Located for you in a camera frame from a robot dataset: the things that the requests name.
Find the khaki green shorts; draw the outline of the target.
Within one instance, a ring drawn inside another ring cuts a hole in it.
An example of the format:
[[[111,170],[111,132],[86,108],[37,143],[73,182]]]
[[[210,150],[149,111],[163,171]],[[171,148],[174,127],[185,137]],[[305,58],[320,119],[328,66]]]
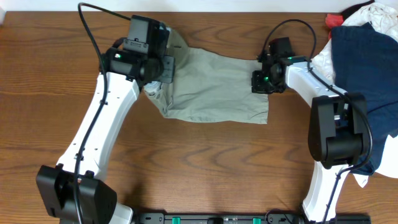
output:
[[[192,123],[267,123],[268,97],[251,90],[252,72],[261,69],[259,62],[190,47],[174,29],[167,54],[175,58],[172,83],[144,87],[163,117]]]

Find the red garment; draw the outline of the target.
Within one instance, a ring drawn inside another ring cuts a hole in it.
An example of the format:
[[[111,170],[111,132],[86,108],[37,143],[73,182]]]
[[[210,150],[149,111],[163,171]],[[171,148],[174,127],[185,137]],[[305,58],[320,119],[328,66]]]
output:
[[[342,15],[336,15],[336,14],[327,14],[325,18],[325,24],[327,28],[329,28],[329,34],[328,34],[328,39],[331,39],[331,30],[334,27],[341,26],[343,24],[343,16]]]

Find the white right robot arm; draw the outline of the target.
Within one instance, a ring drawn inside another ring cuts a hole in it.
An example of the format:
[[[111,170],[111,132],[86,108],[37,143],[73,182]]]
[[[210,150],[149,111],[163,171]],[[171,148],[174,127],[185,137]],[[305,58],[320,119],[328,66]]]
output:
[[[336,214],[336,204],[347,175],[371,148],[371,130],[364,114],[366,100],[349,94],[317,73],[310,60],[297,56],[287,37],[274,39],[258,56],[262,68],[252,73],[252,92],[295,90],[310,107],[308,148],[315,161],[302,217],[294,223],[364,223],[365,218]]]

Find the navy blue garment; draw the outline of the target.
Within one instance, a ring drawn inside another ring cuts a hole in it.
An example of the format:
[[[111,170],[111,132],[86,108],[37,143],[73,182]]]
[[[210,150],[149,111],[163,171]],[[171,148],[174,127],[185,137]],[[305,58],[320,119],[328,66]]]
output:
[[[370,23],[334,27],[331,58],[335,84],[366,99],[373,151],[368,163],[354,173],[373,175],[388,135],[397,136],[397,41]]]

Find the black garment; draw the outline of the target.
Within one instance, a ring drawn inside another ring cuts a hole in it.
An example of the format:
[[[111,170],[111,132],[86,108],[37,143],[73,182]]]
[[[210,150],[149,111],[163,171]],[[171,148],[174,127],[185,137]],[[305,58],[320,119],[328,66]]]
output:
[[[352,14],[354,14],[356,11],[358,11],[361,7],[363,6],[367,6],[369,4],[374,3],[375,0],[370,0],[364,3],[360,3],[360,4],[355,4],[353,6],[350,6],[348,8],[346,8],[345,10],[343,10],[341,12],[341,15],[343,17],[343,20],[345,21],[347,18],[349,18]]]

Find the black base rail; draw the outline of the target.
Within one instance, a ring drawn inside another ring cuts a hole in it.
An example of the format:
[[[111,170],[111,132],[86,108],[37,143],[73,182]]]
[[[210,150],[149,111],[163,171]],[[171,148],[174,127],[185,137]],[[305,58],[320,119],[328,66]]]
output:
[[[133,224],[305,224],[302,216],[293,213],[268,213],[267,215],[164,215],[142,213],[134,215]]]

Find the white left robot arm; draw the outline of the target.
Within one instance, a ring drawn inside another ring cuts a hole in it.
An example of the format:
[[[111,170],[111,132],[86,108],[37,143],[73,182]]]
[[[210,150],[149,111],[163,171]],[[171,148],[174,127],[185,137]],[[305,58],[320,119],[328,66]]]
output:
[[[47,213],[60,223],[132,222],[133,210],[118,203],[104,181],[121,125],[142,87],[172,81],[169,35],[163,22],[132,16],[127,37],[99,56],[95,94],[78,132],[56,166],[41,166],[36,177]]]

